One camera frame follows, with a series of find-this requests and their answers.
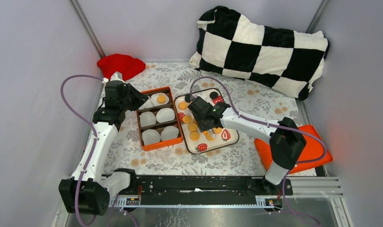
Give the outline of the white strawberry tray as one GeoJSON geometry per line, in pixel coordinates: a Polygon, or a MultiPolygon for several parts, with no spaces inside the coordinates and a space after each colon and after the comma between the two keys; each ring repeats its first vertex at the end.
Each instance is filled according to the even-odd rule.
{"type": "Polygon", "coordinates": [[[200,131],[187,105],[186,94],[175,98],[175,108],[180,120],[180,128],[186,148],[190,153],[200,154],[238,142],[239,133],[233,129],[214,128],[212,131],[200,131]]]}

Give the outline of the orange fish cookie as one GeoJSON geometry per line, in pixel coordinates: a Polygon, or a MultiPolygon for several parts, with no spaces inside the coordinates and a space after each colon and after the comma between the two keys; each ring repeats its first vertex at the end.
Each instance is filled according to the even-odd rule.
{"type": "Polygon", "coordinates": [[[210,136],[210,132],[208,132],[208,131],[204,131],[204,135],[205,135],[205,137],[206,137],[206,139],[207,139],[208,141],[214,141],[214,140],[211,138],[211,136],[210,136]]]}

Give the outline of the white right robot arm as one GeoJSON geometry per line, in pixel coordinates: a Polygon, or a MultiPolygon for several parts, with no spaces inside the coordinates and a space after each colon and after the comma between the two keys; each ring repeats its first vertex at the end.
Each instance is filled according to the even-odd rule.
{"type": "Polygon", "coordinates": [[[214,128],[232,129],[269,145],[272,163],[262,182],[263,191],[269,195],[280,190],[283,178],[295,167],[307,144],[302,132],[290,118],[270,121],[253,115],[243,115],[230,104],[218,102],[212,105],[200,96],[189,103],[188,109],[201,131],[214,128]]]}

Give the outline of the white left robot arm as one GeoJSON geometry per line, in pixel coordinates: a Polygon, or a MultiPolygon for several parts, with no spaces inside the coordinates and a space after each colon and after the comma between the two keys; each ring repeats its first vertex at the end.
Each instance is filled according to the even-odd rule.
{"type": "Polygon", "coordinates": [[[68,213],[102,216],[113,196],[121,191],[132,194],[137,190],[134,170],[117,169],[105,180],[102,170],[125,113],[138,110],[146,101],[147,96],[129,83],[106,82],[103,103],[93,114],[92,121],[87,122],[91,126],[91,141],[78,167],[68,179],[61,180],[58,187],[68,213]]]}

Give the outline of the orange cookie tin box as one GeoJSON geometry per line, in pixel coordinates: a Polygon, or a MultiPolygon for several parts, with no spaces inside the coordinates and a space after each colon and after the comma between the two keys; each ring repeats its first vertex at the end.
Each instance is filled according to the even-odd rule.
{"type": "Polygon", "coordinates": [[[170,87],[142,91],[147,101],[136,111],[140,143],[144,151],[183,142],[178,112],[170,87]]]}

